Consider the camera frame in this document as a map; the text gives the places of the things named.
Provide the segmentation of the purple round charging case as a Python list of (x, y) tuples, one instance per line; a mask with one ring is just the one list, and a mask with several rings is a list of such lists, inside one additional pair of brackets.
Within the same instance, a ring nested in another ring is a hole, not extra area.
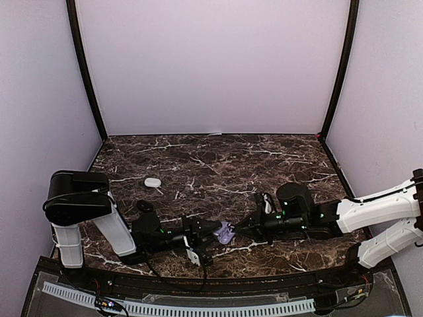
[(221, 226), (213, 231), (213, 237), (222, 245), (230, 243), (235, 235), (235, 225), (222, 221)]

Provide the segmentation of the black earbud charging case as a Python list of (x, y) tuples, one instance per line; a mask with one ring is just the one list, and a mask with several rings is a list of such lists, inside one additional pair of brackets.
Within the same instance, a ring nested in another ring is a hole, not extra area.
[(152, 213), (154, 212), (154, 206), (145, 200), (139, 200), (136, 203), (137, 209), (142, 213)]

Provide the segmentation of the white earbud charging case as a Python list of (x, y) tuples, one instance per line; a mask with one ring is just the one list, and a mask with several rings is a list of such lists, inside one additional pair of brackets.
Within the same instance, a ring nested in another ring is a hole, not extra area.
[(144, 180), (144, 185), (148, 188), (159, 188), (162, 182), (158, 178), (146, 178)]

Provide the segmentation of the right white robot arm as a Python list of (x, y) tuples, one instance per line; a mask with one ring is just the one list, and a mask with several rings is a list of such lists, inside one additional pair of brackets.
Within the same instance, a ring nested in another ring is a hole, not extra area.
[(309, 238), (328, 240), (371, 225), (394, 221), (381, 234), (348, 249), (346, 265), (337, 273), (345, 287), (385, 258), (422, 240), (422, 169), (389, 190), (364, 197), (345, 197), (316, 204), (304, 184), (286, 183), (276, 191), (281, 209), (268, 193), (254, 196), (256, 210), (236, 224), (234, 231), (255, 242), (273, 243), (279, 234), (301, 232)]

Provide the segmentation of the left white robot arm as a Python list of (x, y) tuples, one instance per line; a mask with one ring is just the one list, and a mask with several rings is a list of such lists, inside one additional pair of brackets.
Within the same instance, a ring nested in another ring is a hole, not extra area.
[(165, 230), (152, 204), (144, 200), (137, 203), (139, 217), (128, 224), (119, 212), (107, 176), (98, 172), (54, 172), (42, 208), (54, 228), (67, 276), (79, 288), (93, 283), (92, 271), (84, 266), (81, 223), (92, 221), (125, 265), (146, 263), (150, 255), (172, 249), (186, 250), (193, 264), (210, 265), (212, 258), (206, 248), (223, 226), (220, 221), (183, 216), (181, 227)]

